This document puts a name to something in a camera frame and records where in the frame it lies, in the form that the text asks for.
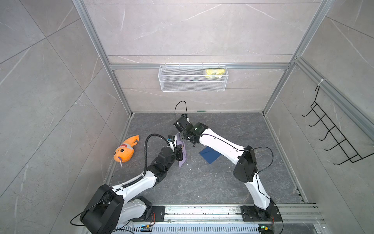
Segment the purple envelope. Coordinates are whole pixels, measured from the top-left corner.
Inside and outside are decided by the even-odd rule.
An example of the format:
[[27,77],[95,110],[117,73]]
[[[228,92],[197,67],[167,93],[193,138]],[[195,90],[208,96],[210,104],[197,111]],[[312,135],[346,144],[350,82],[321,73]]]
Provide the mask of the purple envelope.
[[184,138],[181,136],[180,133],[176,135],[176,146],[179,149],[179,152],[181,153],[181,160],[178,161],[179,168],[181,168],[187,162],[187,151]]

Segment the dark blue envelope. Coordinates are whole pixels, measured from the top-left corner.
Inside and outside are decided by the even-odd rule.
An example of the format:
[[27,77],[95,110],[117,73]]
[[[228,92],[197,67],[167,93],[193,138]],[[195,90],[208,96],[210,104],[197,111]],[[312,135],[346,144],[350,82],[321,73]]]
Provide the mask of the dark blue envelope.
[[206,147],[199,154],[203,157],[203,159],[208,163],[212,164],[215,160],[217,160],[221,154],[210,147]]

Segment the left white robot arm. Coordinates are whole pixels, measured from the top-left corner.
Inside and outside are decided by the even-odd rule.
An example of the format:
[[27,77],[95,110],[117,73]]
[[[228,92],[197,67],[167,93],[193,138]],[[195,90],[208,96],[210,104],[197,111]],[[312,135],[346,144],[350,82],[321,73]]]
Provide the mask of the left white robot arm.
[[175,161],[183,160],[183,145],[164,147],[147,167],[146,174],[110,187],[100,186],[80,214],[79,220],[92,234],[110,234],[117,225],[132,219],[148,219],[152,204],[142,192],[159,184]]

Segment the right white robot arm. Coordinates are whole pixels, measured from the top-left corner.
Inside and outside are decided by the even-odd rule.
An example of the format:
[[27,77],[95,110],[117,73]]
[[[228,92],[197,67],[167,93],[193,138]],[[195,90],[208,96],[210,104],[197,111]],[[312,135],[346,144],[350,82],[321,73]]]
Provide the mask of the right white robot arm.
[[202,123],[193,125],[176,121],[174,126],[186,140],[207,146],[229,159],[235,165],[234,177],[245,184],[252,196],[256,216],[262,220],[272,217],[274,203],[260,181],[255,152],[251,146],[232,143]]

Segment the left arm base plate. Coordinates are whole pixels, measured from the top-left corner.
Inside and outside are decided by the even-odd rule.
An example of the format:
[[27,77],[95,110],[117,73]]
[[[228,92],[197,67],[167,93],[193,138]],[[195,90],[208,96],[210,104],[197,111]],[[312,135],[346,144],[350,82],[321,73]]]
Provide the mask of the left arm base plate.
[[165,217],[165,206],[149,206],[137,221],[163,222]]

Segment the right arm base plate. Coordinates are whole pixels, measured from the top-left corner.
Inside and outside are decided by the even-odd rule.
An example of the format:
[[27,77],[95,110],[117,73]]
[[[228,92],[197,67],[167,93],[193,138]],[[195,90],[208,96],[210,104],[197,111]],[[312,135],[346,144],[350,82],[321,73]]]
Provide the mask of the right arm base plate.
[[269,205],[267,209],[261,209],[253,206],[241,206],[241,215],[243,221],[247,222],[278,222],[282,221],[280,211],[277,206],[274,206],[273,203]]

